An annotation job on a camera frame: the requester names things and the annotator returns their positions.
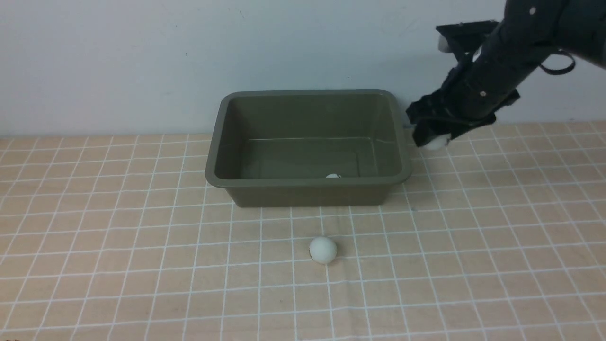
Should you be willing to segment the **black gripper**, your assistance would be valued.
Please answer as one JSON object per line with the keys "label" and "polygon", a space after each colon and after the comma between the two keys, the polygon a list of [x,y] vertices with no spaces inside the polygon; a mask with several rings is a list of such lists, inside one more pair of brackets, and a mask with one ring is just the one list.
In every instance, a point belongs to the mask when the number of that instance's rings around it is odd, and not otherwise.
{"label": "black gripper", "polygon": [[[443,103],[456,122],[450,140],[496,122],[496,112],[519,98],[517,86],[558,50],[555,30],[566,0],[508,0],[503,20],[442,86]],[[424,95],[406,109],[412,138],[422,147],[448,134],[441,126],[441,93]]]}

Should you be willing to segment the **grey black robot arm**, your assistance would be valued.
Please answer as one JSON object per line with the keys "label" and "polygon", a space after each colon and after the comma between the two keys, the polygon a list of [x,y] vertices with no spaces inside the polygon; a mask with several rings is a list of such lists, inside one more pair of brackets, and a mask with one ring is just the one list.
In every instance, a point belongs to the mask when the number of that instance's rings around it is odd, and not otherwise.
{"label": "grey black robot arm", "polygon": [[520,97],[517,86],[535,69],[574,70],[576,57],[605,67],[603,0],[508,0],[502,21],[437,26],[438,48],[457,66],[441,87],[406,110],[417,147],[439,149],[496,122]]}

